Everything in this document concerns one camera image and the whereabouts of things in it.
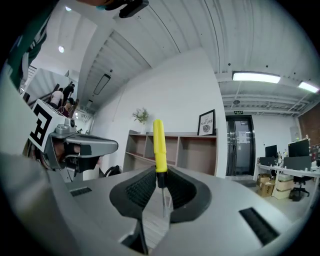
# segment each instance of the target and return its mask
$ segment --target cardboard box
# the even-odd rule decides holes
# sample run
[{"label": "cardboard box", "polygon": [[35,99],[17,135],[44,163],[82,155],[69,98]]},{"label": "cardboard box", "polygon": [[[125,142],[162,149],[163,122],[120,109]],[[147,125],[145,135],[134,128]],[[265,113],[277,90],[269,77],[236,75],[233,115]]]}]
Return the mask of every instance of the cardboard box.
[{"label": "cardboard box", "polygon": [[280,182],[287,182],[293,180],[294,177],[285,173],[280,173],[279,174],[279,181]]},{"label": "cardboard box", "polygon": [[276,189],[279,191],[286,191],[286,190],[292,190],[295,186],[294,180],[288,180],[288,181],[281,181],[279,180]]},{"label": "cardboard box", "polygon": [[272,191],[274,190],[274,187],[275,187],[274,180],[270,180],[264,183],[260,182],[257,193],[262,198],[270,197],[272,195]]},{"label": "cardboard box", "polygon": [[270,180],[270,177],[271,176],[268,173],[260,173],[258,175],[258,178],[256,179],[256,184],[260,186],[260,183],[268,182]]},{"label": "cardboard box", "polygon": [[280,199],[285,199],[288,198],[290,195],[291,189],[285,190],[285,191],[280,191],[278,189],[275,190],[274,192],[274,197],[278,200]]}]

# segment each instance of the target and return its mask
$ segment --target framed picture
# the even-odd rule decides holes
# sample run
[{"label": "framed picture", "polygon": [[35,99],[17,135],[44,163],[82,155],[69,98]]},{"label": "framed picture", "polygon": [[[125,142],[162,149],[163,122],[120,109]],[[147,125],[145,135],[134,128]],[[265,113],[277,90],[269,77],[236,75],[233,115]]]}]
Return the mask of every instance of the framed picture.
[{"label": "framed picture", "polygon": [[216,135],[215,110],[199,115],[198,135]]}]

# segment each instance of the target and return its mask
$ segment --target black chair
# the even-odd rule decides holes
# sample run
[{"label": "black chair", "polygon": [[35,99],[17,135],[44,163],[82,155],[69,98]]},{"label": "black chair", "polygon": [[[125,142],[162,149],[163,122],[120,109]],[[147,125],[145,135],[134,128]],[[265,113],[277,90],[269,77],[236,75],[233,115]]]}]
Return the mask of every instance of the black chair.
[{"label": "black chair", "polygon": [[303,177],[293,177],[293,182],[294,183],[299,183],[300,187],[294,187],[291,192],[290,192],[290,196],[289,199],[292,199],[292,201],[294,202],[298,202],[301,200],[302,196],[301,196],[301,192],[304,192],[307,194],[307,196],[310,196],[310,193],[308,191],[306,191],[306,189],[304,187],[302,187],[303,185],[306,185],[306,181],[311,180],[311,177],[308,176],[303,176]]}]

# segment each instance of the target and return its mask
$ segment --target ceiling light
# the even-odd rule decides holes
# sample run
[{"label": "ceiling light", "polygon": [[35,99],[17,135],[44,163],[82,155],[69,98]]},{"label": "ceiling light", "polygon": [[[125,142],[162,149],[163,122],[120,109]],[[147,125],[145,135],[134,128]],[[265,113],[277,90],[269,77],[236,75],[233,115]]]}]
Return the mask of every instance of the ceiling light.
[{"label": "ceiling light", "polygon": [[233,81],[256,81],[277,84],[280,80],[279,75],[251,72],[251,71],[235,71],[232,73]]},{"label": "ceiling light", "polygon": [[63,46],[59,46],[58,49],[60,53],[63,53],[65,51],[65,48]]},{"label": "ceiling light", "polygon": [[104,74],[104,75],[101,77],[101,79],[100,79],[100,81],[98,82],[98,84],[96,85],[93,93],[94,93],[95,95],[98,95],[98,94],[102,91],[102,89],[106,86],[106,84],[110,81],[110,78],[111,78],[110,75]]},{"label": "ceiling light", "polygon": [[299,84],[299,88],[302,88],[302,89],[305,89],[305,90],[308,90],[312,93],[316,93],[317,91],[319,91],[319,89],[315,86],[312,86],[311,84],[308,84],[306,82],[301,82]]}]

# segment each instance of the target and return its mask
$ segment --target wooden shelving unit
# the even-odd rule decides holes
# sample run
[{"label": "wooden shelving unit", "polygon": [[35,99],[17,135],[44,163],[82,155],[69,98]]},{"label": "wooden shelving unit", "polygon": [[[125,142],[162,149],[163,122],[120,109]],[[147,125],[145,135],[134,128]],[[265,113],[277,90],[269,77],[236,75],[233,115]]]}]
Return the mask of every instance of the wooden shelving unit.
[{"label": "wooden shelving unit", "polygon": [[[201,173],[216,175],[218,136],[193,134],[165,134],[168,166],[182,167]],[[154,166],[154,136],[130,131],[127,139],[123,171]]]}]

